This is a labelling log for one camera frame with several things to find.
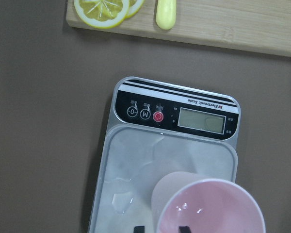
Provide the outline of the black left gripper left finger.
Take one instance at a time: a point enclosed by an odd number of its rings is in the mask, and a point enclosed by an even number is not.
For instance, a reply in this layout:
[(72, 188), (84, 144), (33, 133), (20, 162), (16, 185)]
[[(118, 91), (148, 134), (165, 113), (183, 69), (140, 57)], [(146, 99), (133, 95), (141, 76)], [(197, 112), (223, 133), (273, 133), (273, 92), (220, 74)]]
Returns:
[(145, 233), (144, 226), (135, 226), (133, 229), (133, 233)]

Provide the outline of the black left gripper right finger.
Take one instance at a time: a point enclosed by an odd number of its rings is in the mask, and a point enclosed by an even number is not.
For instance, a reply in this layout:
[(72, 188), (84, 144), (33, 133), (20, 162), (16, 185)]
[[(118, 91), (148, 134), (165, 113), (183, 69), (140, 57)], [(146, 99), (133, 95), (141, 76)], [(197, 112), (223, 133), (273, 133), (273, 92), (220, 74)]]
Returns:
[(191, 233), (191, 229), (189, 226), (179, 226), (178, 232), (179, 233)]

